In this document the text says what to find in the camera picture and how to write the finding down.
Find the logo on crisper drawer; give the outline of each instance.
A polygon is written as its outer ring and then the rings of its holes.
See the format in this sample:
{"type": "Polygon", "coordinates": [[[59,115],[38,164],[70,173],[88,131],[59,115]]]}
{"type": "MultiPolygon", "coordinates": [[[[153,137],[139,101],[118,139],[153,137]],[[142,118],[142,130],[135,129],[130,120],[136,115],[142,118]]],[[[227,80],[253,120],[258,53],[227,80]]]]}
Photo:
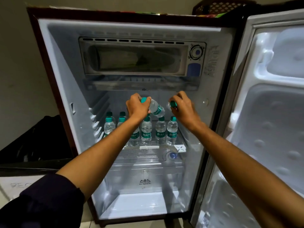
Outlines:
{"type": "Polygon", "coordinates": [[[139,185],[147,185],[147,184],[151,184],[151,181],[149,179],[144,179],[139,182],[139,185]]]}

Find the white wall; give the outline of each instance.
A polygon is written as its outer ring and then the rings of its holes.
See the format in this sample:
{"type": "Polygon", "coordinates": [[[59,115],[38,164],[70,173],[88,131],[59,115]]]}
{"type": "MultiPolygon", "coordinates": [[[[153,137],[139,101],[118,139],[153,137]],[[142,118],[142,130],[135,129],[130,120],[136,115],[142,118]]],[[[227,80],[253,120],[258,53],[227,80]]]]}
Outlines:
{"type": "MultiPolygon", "coordinates": [[[[0,149],[58,114],[26,12],[32,6],[191,14],[201,0],[0,0],[0,149]]],[[[256,0],[267,4],[287,0],[256,0]]]]}

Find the dark sleeve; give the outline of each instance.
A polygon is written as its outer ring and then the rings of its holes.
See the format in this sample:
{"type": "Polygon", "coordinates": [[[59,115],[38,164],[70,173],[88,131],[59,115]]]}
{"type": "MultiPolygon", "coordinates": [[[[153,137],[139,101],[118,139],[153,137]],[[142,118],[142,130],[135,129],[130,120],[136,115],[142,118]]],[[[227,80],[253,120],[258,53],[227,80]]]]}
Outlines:
{"type": "Polygon", "coordinates": [[[66,177],[49,174],[0,210],[0,228],[79,228],[84,200],[66,177]]]}

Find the hand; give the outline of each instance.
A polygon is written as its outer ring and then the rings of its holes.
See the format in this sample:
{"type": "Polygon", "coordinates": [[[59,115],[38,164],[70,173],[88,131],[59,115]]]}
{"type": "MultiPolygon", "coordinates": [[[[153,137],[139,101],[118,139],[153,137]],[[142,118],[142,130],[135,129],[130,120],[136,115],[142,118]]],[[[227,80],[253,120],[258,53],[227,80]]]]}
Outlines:
{"type": "Polygon", "coordinates": [[[172,108],[172,113],[175,117],[191,132],[200,124],[201,119],[197,114],[194,103],[188,98],[184,91],[180,91],[169,99],[169,102],[175,101],[177,109],[172,108]]]}
{"type": "Polygon", "coordinates": [[[150,113],[149,106],[151,103],[151,97],[147,97],[144,103],[140,102],[141,99],[142,97],[135,93],[126,101],[129,118],[135,118],[139,123],[150,113]]]}

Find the blue button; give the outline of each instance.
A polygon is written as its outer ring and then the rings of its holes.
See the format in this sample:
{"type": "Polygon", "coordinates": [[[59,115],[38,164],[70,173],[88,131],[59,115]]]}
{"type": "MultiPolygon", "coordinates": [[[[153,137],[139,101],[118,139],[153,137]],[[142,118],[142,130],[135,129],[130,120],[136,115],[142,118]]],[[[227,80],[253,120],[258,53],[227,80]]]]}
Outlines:
{"type": "Polygon", "coordinates": [[[199,63],[190,63],[187,69],[188,77],[199,77],[201,74],[201,65],[199,63]]]}
{"type": "Polygon", "coordinates": [[[170,153],[169,156],[172,159],[176,159],[177,158],[177,154],[176,153],[170,153]]]}

